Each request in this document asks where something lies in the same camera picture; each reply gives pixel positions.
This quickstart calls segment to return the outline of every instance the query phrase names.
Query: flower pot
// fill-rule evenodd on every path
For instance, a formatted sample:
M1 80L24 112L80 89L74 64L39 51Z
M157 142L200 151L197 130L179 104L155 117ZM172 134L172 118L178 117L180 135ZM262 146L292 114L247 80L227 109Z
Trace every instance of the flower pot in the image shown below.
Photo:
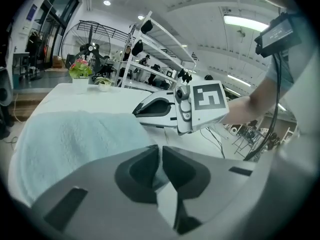
M110 89L110 86L111 86L111 85L99 83L99 84L98 84L98 89L99 89L101 92L107 92L107 91Z
M83 94L87 92L87 88L89 85L88 78L73 78L72 79L73 89L77 94Z

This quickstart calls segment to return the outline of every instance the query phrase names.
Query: white bowl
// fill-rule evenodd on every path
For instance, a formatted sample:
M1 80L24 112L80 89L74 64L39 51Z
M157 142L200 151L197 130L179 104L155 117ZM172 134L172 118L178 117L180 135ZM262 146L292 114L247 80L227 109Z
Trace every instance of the white bowl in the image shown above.
M110 86L111 86L111 85L99 83L99 84L98 84L98 89L99 89L101 92L107 92L107 91L110 89Z

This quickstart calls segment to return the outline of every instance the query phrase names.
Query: white shelf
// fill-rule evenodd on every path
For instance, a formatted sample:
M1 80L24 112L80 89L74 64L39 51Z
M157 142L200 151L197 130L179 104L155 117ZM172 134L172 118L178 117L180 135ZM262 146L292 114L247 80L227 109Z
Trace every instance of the white shelf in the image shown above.
M192 54L190 54L188 50L185 47L183 47L182 44L163 26L161 26L154 19L152 18L149 18L149 19L152 22L153 28L148 33L142 34L141 37L147 41L152 41L152 43L157 44L156 46L158 46L159 50L161 49L168 50L168 52L173 54L179 61L181 61L181 63L192 62L196 66L196 61L194 60L194 58L192 58ZM168 56L170 60L175 59L170 55Z
M141 32L141 29L139 29L139 32L135 37L133 46L135 46L137 44L137 42L139 40L141 40L144 43L144 45L143 45L144 52L146 52L147 54L150 54L151 56L153 56L154 58L163 62L164 64L171 67L173 70L175 70L177 72L180 72L184 68L182 66L182 62L192 62L192 63L194 63L194 67L196 67L196 62L192 58L191 54L189 54L188 51L184 47L182 47L182 44L172 34L170 34L164 27L162 27L159 23L157 23L155 20L153 20L151 18L151 14L152 14L152 11L149 11L147 16L144 18L143 22L141 23L141 26L143 26L148 20L150 20L153 25L152 30L149 31L148 34L143 34ZM176 56L177 53L172 53L171 50L167 49L166 46L163 45L163 43L159 42L158 39L155 39L155 36L152 37L152 34L154 32L160 32L161 35L162 34L165 35L166 39L170 40L171 44L173 44L174 46L178 46L179 50L180 50L178 52L179 53L178 56ZM130 35L126 43L128 44L129 41L133 40L133 39L134 39L133 36ZM156 76L160 76L166 80L169 80L171 82L171 85L172 85L172 83L177 83L177 80L174 80L172 77L169 77L165 74L162 74L162 73L160 73L156 70L153 70L147 66L140 65L140 64L132 61L132 59L133 59L133 55L131 53L128 58L128 62L126 63L126 66L125 66L125 71L123 74L123 81L121 83L121 87L125 87L125 85L126 85L126 78L127 78L128 71L131 66L134 66L138 69L148 71L152 74L155 74Z
M148 85L148 84L143 83L143 82L138 82L138 81L130 80L130 79L126 79L124 84L126 86L134 87L134 88L137 88L137 89L140 89L140 90L150 91L152 93L164 90L164 89L152 86L152 85Z
M157 60L161 61L162 63L166 64L167 66L171 67L173 70L181 71L184 67L176 60L176 58L171 57L163 50L161 47L158 47L157 44L148 41L147 39L143 38L141 35L141 40L143 42L143 51Z
M138 68L138 69L145 70L145 71L149 71L149 72L152 73L152 74L155 74L155 75L157 75L157 76L160 76L160 77L162 77L162 78L164 78L164 79L167 79L167 80L169 80L169 81L171 81L171 82L177 83L177 80L174 80L172 77L169 77L169 76L167 76L167 75L165 75L165 74L162 74L162 73L160 73L160 72L158 72L158 71L153 70L153 69L150 68L150 67L141 65L141 64L139 64L139 63L137 63L137 62L131 61L131 62L130 62L130 67L131 67L131 66L132 66L132 67L135 67L135 68Z

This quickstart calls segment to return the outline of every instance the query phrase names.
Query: light blue towel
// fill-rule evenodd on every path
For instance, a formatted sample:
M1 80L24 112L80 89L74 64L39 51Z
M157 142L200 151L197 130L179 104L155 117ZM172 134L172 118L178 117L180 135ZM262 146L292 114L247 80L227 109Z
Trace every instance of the light blue towel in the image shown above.
M17 182L31 205L86 163L153 144L133 114L39 114L19 137Z

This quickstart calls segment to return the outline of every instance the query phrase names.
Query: green leaves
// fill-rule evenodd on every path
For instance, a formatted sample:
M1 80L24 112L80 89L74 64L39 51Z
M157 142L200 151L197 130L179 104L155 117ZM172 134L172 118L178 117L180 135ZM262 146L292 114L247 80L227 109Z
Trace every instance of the green leaves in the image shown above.
M105 78L105 77L102 77L102 76L99 76L95 79L95 84L96 83L101 83L101 84L104 84L104 85L107 85L107 86L110 86L112 84L111 80L109 78Z
M72 78L85 77L88 78L92 74L91 68L81 61L76 61L75 65L69 70L69 75Z

